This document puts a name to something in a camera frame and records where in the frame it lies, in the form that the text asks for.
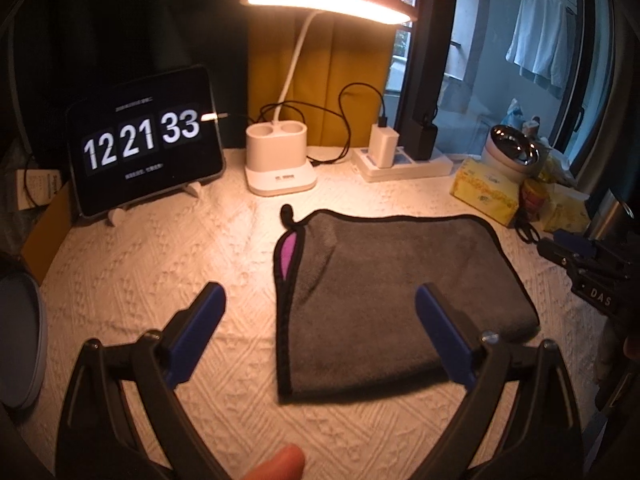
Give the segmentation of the operator thumb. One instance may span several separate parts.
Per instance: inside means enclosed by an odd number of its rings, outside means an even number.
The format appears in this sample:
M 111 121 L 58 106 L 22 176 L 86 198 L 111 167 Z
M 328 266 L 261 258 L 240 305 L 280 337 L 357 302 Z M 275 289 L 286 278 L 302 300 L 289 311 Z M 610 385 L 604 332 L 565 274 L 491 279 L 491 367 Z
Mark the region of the operator thumb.
M 300 480 L 303 478 L 305 465 L 303 450 L 290 444 L 270 460 L 249 471 L 243 480 Z

